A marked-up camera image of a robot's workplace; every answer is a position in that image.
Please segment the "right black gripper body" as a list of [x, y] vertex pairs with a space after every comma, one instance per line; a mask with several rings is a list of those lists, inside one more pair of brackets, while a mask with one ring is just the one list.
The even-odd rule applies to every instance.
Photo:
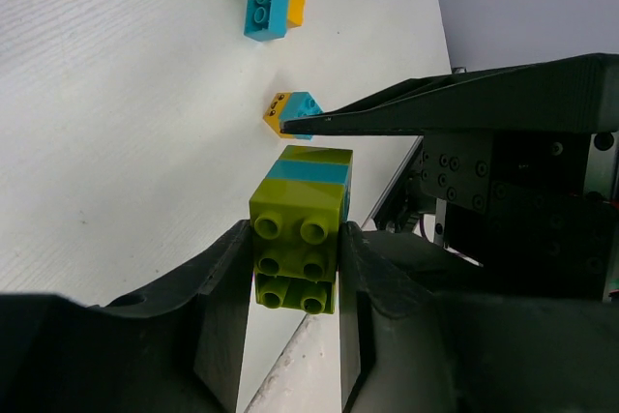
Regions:
[[545, 295], [606, 297], [618, 274], [616, 133], [430, 133], [386, 207], [400, 233], [436, 238]]

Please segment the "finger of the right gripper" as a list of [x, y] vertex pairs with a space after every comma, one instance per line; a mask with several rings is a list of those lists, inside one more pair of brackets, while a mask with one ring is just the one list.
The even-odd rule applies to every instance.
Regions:
[[409, 78], [337, 110], [285, 118], [280, 129], [313, 135], [612, 133], [618, 129], [618, 57], [592, 53]]

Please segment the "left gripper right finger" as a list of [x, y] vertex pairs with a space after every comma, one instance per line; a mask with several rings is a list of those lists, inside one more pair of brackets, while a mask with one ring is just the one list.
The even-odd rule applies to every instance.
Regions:
[[339, 233], [346, 412], [614, 412], [618, 308], [517, 296], [413, 234]]

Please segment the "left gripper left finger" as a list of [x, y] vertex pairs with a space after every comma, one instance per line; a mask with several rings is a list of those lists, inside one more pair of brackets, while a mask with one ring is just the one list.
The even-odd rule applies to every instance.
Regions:
[[1, 298], [5, 412], [232, 412], [251, 299], [252, 233], [207, 250], [110, 304]]

